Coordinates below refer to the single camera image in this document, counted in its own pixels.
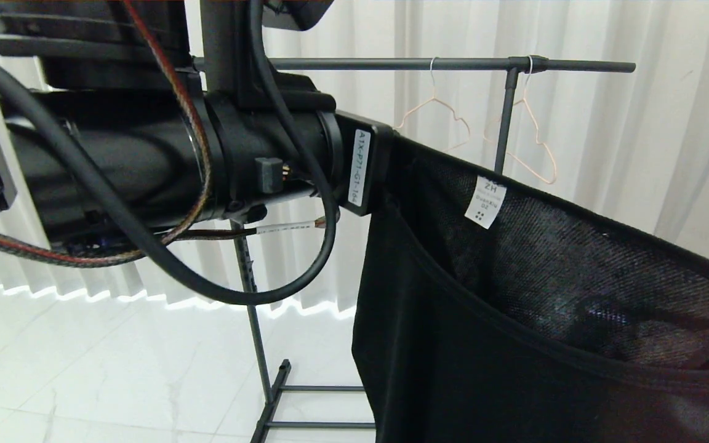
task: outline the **wire hanger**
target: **wire hanger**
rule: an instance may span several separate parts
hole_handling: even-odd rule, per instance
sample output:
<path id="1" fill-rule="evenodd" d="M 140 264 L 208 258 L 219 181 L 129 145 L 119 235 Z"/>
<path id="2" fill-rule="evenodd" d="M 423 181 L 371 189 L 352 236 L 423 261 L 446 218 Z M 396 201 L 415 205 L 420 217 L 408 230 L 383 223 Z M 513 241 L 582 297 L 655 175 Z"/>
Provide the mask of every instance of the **wire hanger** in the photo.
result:
<path id="1" fill-rule="evenodd" d="M 456 113 L 456 110 L 453 109 L 453 106 L 450 106 L 450 104 L 445 103 L 441 99 L 436 97 L 436 79 L 434 78 L 434 60 L 436 60 L 436 57 L 431 59 L 431 64 L 428 65 L 428 73 L 431 74 L 431 98 L 428 100 L 424 101 L 423 103 L 417 105 L 416 107 L 408 110 L 408 112 L 405 113 L 404 117 L 401 119 L 401 124 L 398 126 L 394 127 L 394 129 L 402 129 L 403 126 L 406 124 L 406 118 L 408 118 L 410 115 L 413 113 L 416 113 L 417 110 L 422 108 L 423 106 L 429 104 L 429 103 L 439 103 L 442 106 L 446 107 L 447 109 L 450 110 L 451 113 L 453 113 L 453 119 L 454 121 L 460 121 L 461 123 L 464 123 L 465 128 L 467 128 L 467 139 L 464 140 L 463 142 L 452 146 L 451 148 L 445 149 L 444 152 L 450 151 L 452 149 L 456 149 L 459 146 L 464 146 L 465 144 L 469 143 L 471 138 L 472 138 L 472 131 L 470 130 L 470 124 L 467 123 L 467 120 L 464 120 L 464 118 L 459 117 L 458 113 Z"/>
<path id="2" fill-rule="evenodd" d="M 554 182 L 557 181 L 557 162 L 554 158 L 554 154 L 551 152 L 551 148 L 549 148 L 549 145 L 546 144 L 546 142 L 540 141 L 540 126 L 538 126 L 538 120 L 535 118 L 535 114 L 532 112 L 532 107 L 529 106 L 529 101 L 527 101 L 527 90 L 529 90 L 529 79 L 532 77 L 532 56 L 528 56 L 529 58 L 529 72 L 527 73 L 526 79 L 524 80 L 524 92 L 521 94 L 521 99 L 518 100 L 513 104 L 513 106 L 516 106 L 520 103 L 524 104 L 524 107 L 527 109 L 527 114 L 529 115 L 529 118 L 532 120 L 532 124 L 535 126 L 535 144 L 538 146 L 543 146 L 546 149 L 546 152 L 549 155 L 549 160 L 551 160 L 551 167 L 553 168 L 553 175 L 551 176 L 551 180 L 547 180 L 537 172 L 535 172 L 535 169 L 529 167 L 526 163 L 524 163 L 519 157 L 517 157 L 515 154 L 511 152 L 507 152 L 510 157 L 512 157 L 515 161 L 520 163 L 520 165 L 524 166 L 532 175 L 535 177 L 538 177 L 541 179 L 545 184 L 551 185 Z M 502 118 L 497 118 L 496 120 L 493 121 L 493 123 L 500 122 Z M 489 139 L 489 137 L 486 137 L 486 132 L 489 130 L 490 124 L 487 124 L 486 128 L 483 131 L 483 140 L 486 140 L 487 142 L 491 144 L 495 144 L 492 140 Z"/>

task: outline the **inside of garment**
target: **inside of garment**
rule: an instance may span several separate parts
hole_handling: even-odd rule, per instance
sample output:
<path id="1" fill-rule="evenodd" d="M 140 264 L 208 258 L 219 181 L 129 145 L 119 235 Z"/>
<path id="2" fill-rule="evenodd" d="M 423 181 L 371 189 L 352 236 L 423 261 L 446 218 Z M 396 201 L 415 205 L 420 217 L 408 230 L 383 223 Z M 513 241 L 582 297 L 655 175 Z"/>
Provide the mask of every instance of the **inside of garment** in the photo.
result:
<path id="1" fill-rule="evenodd" d="M 484 229 L 464 216 L 478 171 L 433 151 L 394 177 L 426 252 L 503 314 L 611 359 L 709 370 L 709 261 L 516 185 Z"/>

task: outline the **white cable label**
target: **white cable label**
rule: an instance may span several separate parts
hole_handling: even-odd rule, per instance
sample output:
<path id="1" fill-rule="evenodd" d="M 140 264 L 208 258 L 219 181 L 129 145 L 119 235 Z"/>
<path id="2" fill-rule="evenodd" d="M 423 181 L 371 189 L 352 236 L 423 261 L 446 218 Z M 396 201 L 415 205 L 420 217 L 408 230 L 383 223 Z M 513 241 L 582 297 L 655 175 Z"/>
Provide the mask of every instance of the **white cable label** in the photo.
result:
<path id="1" fill-rule="evenodd" d="M 293 231 L 295 229 L 308 229 L 308 228 L 315 228 L 315 227 L 316 227 L 316 222 L 313 220 L 301 221 L 299 223 L 284 223 L 282 225 L 257 226 L 256 233 L 257 234 L 278 233 L 281 231 Z"/>
<path id="2" fill-rule="evenodd" d="M 475 185 L 475 192 L 472 193 L 472 199 L 464 217 L 489 229 L 494 219 L 497 218 L 497 214 L 500 213 L 506 191 L 504 186 L 484 177 L 478 177 L 478 184 Z"/>
<path id="3" fill-rule="evenodd" d="M 354 140 L 352 171 L 349 174 L 349 202 L 362 206 L 363 187 L 366 184 L 366 169 L 368 169 L 368 150 L 371 148 L 371 132 L 358 129 L 354 132 Z"/>

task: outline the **curtain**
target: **curtain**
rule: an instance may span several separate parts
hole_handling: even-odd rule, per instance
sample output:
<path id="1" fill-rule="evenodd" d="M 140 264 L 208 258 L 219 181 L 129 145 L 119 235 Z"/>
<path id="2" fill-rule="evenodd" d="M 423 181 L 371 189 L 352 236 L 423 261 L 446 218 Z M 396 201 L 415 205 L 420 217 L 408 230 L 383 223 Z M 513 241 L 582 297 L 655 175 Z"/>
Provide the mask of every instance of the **curtain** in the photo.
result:
<path id="1" fill-rule="evenodd" d="M 186 2 L 191 51 L 203 55 L 198 2 Z M 505 174 L 668 241 L 709 255 L 709 1 L 681 2 L 388 2 L 338 0 L 306 33 L 265 29 L 272 57 L 507 57 L 636 62 L 633 74 L 547 72 L 532 76 L 528 99 L 539 137 L 554 152 L 559 178 L 546 185 L 507 159 Z M 32 59 L 3 64 L 30 87 L 44 87 Z M 406 110 L 431 95 L 425 72 L 307 72 L 338 108 L 399 124 Z M 436 72 L 439 98 L 471 127 L 451 154 L 492 167 L 504 72 Z M 520 78 L 517 99 L 523 94 Z M 407 120 L 404 135 L 447 149 L 467 140 L 461 123 L 442 106 L 426 106 Z M 0 118 L 0 135 L 5 135 Z M 19 188 L 0 231 L 46 244 L 20 169 L 6 137 L 9 166 Z M 543 176 L 551 162 L 535 144 L 526 109 L 515 107 L 509 152 Z M 268 208 L 263 223 L 301 221 L 322 214 L 320 202 L 298 199 Z M 312 284 L 271 306 L 303 312 L 351 314 L 363 267 L 369 218 L 343 213 L 335 250 Z M 228 227 L 227 221 L 200 227 Z M 250 238 L 259 289 L 299 275 L 317 254 L 321 232 L 271 233 Z M 180 242 L 169 247 L 190 267 L 240 289 L 230 243 Z M 165 300 L 170 308 L 219 308 L 166 276 L 148 259 L 109 269 L 68 269 L 0 253 L 0 288 L 60 299 L 118 297 Z"/>

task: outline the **hanger hook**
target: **hanger hook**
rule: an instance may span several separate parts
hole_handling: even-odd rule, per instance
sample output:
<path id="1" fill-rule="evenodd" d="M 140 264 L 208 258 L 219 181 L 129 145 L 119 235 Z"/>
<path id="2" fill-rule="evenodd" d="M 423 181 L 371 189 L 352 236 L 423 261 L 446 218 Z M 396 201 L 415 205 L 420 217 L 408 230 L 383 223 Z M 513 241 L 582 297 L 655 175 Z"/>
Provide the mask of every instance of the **hanger hook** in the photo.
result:
<path id="1" fill-rule="evenodd" d="M 428 73 L 431 74 L 431 86 L 436 90 L 436 79 L 434 78 L 434 60 L 436 57 L 431 58 L 431 64 L 428 65 Z"/>

